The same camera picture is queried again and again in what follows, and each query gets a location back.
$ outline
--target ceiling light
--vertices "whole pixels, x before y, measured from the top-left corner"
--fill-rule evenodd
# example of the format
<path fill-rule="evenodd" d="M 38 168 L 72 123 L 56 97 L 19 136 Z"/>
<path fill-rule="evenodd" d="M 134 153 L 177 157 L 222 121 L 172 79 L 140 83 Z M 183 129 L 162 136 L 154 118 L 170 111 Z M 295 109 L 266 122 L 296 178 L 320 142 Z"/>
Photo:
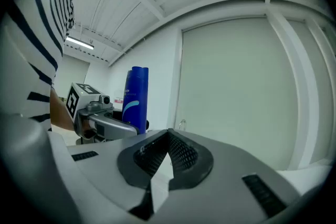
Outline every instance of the ceiling light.
<path fill-rule="evenodd" d="M 88 48 L 88 49 L 90 49 L 90 50 L 93 50 L 93 49 L 94 49 L 94 46 L 89 45 L 89 44 L 86 44 L 86 43 L 84 43 L 84 42 L 82 42 L 82 41 L 79 41 L 79 40 L 77 40 L 77 39 L 74 39 L 74 38 L 72 38 L 72 37 L 67 37 L 66 40 L 67 40 L 67 41 L 70 41 L 70 42 L 73 42 L 73 43 L 76 43 L 76 44 L 78 44 L 78 45 L 81 45 L 81 46 L 83 46 L 83 47 L 86 47 L 86 48 Z"/>

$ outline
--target light green panel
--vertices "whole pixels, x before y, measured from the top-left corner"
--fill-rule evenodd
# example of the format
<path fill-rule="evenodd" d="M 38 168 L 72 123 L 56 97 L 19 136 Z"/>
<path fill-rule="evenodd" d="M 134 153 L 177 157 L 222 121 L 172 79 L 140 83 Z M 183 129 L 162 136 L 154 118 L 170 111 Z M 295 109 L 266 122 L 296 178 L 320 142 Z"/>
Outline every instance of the light green panel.
<path fill-rule="evenodd" d="M 298 101 L 287 54 L 265 18 L 230 20 L 183 36 L 176 128 L 243 148 L 287 169 Z"/>
<path fill-rule="evenodd" d="M 320 121 L 318 138 L 313 152 L 311 163 L 317 162 L 326 157 L 332 133 L 333 121 L 333 99 L 329 72 L 324 61 L 322 52 L 319 49 L 313 35 L 304 23 L 289 21 L 303 46 L 306 49 L 311 61 L 319 94 Z"/>

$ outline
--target black and white striped shirt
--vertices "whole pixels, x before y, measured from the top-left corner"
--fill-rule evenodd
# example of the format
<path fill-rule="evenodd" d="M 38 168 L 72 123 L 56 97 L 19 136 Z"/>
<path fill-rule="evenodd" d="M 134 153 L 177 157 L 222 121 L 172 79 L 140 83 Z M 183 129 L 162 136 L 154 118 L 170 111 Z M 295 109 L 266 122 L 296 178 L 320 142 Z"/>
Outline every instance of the black and white striped shirt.
<path fill-rule="evenodd" d="M 6 27 L 39 76 L 23 116 L 35 119 L 49 131 L 50 89 L 62 60 L 64 41 L 74 24 L 73 11 L 72 0 L 13 0 L 0 25 L 1 29 Z"/>

